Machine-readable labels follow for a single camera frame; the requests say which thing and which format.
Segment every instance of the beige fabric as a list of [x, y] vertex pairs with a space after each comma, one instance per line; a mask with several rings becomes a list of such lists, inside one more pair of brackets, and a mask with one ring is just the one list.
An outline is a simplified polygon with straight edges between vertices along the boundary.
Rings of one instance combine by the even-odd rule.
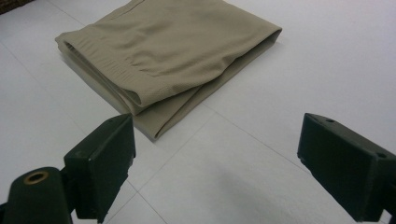
[[221, 0], [139, 0], [56, 38], [70, 66], [150, 138], [270, 48], [281, 29]]

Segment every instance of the screw hole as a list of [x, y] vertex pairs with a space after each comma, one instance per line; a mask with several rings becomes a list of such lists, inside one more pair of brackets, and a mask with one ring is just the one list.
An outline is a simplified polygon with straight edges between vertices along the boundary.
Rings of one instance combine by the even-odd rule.
[[381, 152], [377, 152], [376, 155], [377, 155], [379, 158], [386, 158], [386, 157], [387, 157], [387, 155], [385, 155], [384, 153], [381, 153]]
[[45, 179], [47, 179], [47, 177], [49, 176], [48, 172], [45, 171], [37, 171], [34, 173], [29, 174], [28, 176], [26, 176], [23, 180], [23, 183], [25, 185], [33, 185], [33, 184], [37, 184]]

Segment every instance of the white surface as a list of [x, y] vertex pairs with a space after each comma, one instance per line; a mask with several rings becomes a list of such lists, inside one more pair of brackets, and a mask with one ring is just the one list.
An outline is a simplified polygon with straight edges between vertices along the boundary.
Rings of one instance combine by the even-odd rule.
[[[0, 16], [0, 203], [16, 177], [62, 168], [117, 115], [53, 39], [126, 2], [36, 0]], [[228, 2], [283, 27], [278, 41], [159, 141], [136, 131], [137, 158], [106, 221], [353, 223], [296, 158], [298, 139], [309, 112], [396, 153], [396, 2]]]

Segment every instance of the folded cloth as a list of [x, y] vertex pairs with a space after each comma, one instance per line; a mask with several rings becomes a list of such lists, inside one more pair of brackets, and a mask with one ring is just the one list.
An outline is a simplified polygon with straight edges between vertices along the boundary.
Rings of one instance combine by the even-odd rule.
[[56, 41], [93, 89], [156, 139], [280, 31], [222, 0], [134, 0]]

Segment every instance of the fabric fold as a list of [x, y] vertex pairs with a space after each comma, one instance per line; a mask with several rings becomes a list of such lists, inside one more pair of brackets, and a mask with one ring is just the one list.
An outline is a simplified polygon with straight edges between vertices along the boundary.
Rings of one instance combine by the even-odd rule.
[[56, 41], [87, 84], [156, 139], [280, 32], [221, 0], [140, 0]]

